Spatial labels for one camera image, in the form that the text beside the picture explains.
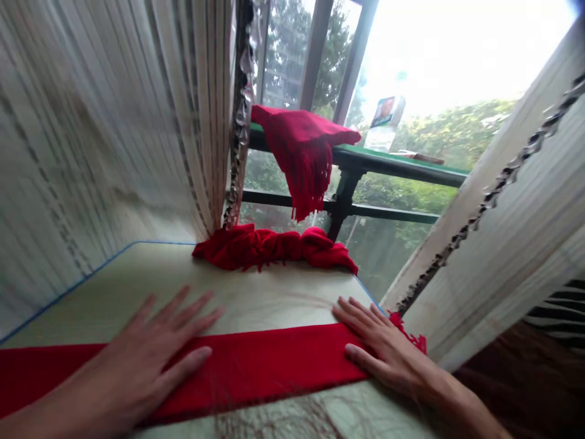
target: red scarf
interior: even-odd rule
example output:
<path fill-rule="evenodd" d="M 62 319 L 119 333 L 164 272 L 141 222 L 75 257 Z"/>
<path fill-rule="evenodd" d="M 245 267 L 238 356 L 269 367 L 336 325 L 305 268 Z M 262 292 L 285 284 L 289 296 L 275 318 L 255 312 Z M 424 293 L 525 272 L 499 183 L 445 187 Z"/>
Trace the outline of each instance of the red scarf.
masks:
<path fill-rule="evenodd" d="M 304 220 L 323 210 L 333 166 L 332 147 L 354 145 L 360 133 L 306 111 L 252 107 L 252 122 L 262 126 L 266 143 L 286 176 L 293 218 Z"/>
<path fill-rule="evenodd" d="M 144 424 L 178 422 L 366 379 L 346 357 L 347 343 L 367 349 L 343 323 L 195 338 L 169 366 L 201 346 L 211 346 L 213 354 Z M 0 349 L 0 418 L 46 395 L 104 346 Z"/>
<path fill-rule="evenodd" d="M 309 227 L 303 235 L 297 232 L 276 233 L 254 230 L 253 224 L 218 230 L 205 242 L 195 246 L 193 257 L 204 258 L 223 269 L 248 269 L 258 265 L 285 260 L 306 260 L 319 268 L 344 266 L 354 274 L 358 267 L 341 243 L 333 243 L 323 230 Z"/>

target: plastic bottle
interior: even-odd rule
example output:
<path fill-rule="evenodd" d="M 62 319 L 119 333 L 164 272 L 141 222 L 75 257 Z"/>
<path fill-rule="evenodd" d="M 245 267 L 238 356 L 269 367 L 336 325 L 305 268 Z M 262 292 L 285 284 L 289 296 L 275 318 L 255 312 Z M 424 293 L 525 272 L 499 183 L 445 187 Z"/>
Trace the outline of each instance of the plastic bottle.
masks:
<path fill-rule="evenodd" d="M 378 108 L 367 132 L 364 148 L 378 152 L 390 152 L 406 106 L 404 97 L 406 76 L 406 72 L 399 72 L 396 77 L 394 96 L 378 101 Z"/>

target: white curtain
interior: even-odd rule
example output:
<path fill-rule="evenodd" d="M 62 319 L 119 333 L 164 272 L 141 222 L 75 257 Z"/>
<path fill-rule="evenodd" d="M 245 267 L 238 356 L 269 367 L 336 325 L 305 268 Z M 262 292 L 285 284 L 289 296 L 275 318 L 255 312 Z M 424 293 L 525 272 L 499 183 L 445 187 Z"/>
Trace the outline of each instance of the white curtain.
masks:
<path fill-rule="evenodd" d="M 409 285 L 478 210 L 493 183 L 585 72 L 585 20 L 579 19 L 506 126 L 500 130 L 426 241 L 382 300 L 395 309 Z M 585 269 L 585 98 L 557 133 L 520 168 L 497 206 L 484 213 L 447 265 L 405 314 L 409 332 L 424 334 L 430 357 L 454 370 Z"/>
<path fill-rule="evenodd" d="M 0 338 L 125 246 L 221 226 L 233 1 L 0 2 Z"/>

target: green railing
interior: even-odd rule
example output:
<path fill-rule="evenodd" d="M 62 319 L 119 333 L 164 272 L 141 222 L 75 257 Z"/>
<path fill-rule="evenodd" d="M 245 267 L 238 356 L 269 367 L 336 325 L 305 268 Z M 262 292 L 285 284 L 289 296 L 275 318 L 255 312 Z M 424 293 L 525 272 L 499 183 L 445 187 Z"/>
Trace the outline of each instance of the green railing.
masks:
<path fill-rule="evenodd" d="M 258 124 L 252 124 L 249 147 L 257 151 L 270 152 L 266 144 L 264 130 Z M 467 177 L 467 173 L 446 166 L 382 154 L 349 145 L 333 148 L 333 164 L 339 166 L 341 179 L 333 197 L 326 199 L 324 203 L 324 210 L 329 217 L 326 231 L 333 241 L 337 239 L 343 221 L 352 215 L 423 224 L 434 224 L 439 218 L 439 215 L 430 213 L 354 204 L 353 192 L 360 179 L 368 172 L 449 187 L 460 187 Z M 289 195 L 250 189 L 244 190 L 242 201 L 285 207 L 293 205 Z"/>

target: table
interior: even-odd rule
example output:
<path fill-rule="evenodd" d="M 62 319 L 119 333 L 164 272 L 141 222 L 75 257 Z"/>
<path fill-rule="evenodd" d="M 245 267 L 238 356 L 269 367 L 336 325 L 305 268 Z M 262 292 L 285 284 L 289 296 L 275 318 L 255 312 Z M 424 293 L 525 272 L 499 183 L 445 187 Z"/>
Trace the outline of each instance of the table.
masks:
<path fill-rule="evenodd" d="M 312 324 L 334 323 L 331 306 L 339 295 L 353 296 L 368 305 L 372 299 L 357 278 L 344 270 L 324 270 L 305 262 L 224 271 L 193 260 L 192 245 L 136 243 L 86 282 L 9 338 L 0 348 L 55 344 L 104 343 L 116 335 L 150 293 L 159 296 L 157 308 L 184 284 L 191 284 L 187 301 L 207 290 L 215 292 L 207 309 L 225 306 L 225 315 L 207 334 L 228 334 Z M 307 411 L 321 407 L 347 437 L 433 438 L 417 409 L 397 395 L 387 394 L 374 381 L 345 385 L 309 396 L 289 398 L 232 412 L 219 422 L 215 416 L 160 426 L 134 433 L 140 439 L 222 436 L 227 422 L 245 419 L 265 425 L 286 414 L 279 423 L 282 437 L 307 435 Z M 227 436 L 264 437 L 253 430 Z M 315 437 L 328 437 L 315 433 Z"/>

